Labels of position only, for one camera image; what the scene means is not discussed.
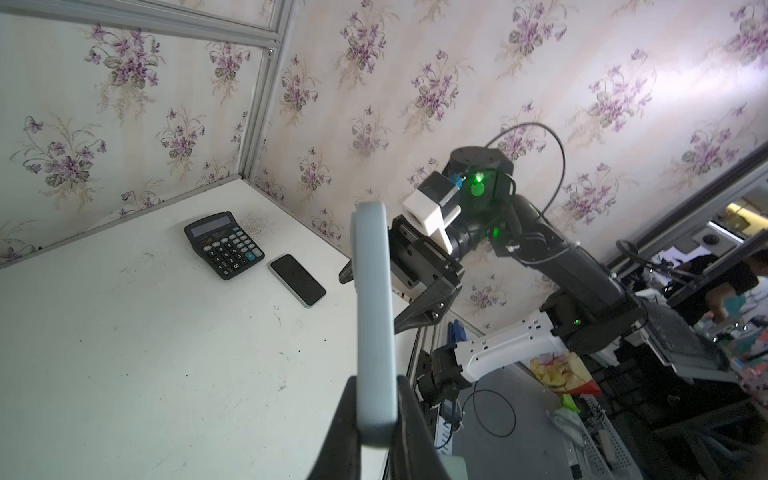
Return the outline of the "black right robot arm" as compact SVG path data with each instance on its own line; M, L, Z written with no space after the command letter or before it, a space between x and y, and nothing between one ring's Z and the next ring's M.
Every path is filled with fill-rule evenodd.
M439 324L459 296L463 259L482 243L499 258L556 285L540 309L482 342L422 353L416 385L434 407L485 374L557 350L598 352L645 316L643 302L517 190L511 159L493 143L454 150L386 220L388 266L417 296L394 320L396 332Z

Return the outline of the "phone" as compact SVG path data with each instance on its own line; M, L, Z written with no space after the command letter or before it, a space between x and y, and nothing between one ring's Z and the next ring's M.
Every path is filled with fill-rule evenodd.
M384 204L357 205L352 215L352 246L357 295L357 430L363 445L386 448L398 421L398 394Z

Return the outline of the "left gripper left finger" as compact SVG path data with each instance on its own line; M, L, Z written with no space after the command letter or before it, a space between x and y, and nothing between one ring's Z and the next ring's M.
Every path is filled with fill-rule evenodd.
M350 377L332 417L308 480L357 480L361 441L357 428L357 378Z

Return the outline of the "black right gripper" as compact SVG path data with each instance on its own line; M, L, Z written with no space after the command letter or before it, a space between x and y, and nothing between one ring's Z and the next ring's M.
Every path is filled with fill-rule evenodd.
M388 233L397 288L413 300L394 319L394 333L437 325L462 291L465 268L461 260L471 250L469 233L458 220L448 226L450 253L420 233L404 215L394 218ZM340 270L338 280L340 284L354 280L351 260Z

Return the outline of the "black phone under left arm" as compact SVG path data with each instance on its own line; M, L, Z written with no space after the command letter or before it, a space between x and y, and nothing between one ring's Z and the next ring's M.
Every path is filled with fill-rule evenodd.
M315 306L327 294L326 289L291 254L272 260L269 269L307 308Z

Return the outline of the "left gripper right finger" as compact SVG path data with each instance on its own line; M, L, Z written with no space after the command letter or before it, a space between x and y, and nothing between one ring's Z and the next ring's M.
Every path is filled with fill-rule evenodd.
M419 402L404 376L397 377L398 421L392 440L392 478L448 480Z

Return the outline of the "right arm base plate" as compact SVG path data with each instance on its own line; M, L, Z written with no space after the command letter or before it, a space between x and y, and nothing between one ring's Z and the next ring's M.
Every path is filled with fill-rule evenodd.
M431 353L419 352L416 363L416 392L427 422L437 417L443 401L454 401L472 383L463 375L464 368L457 360L456 345L445 345Z

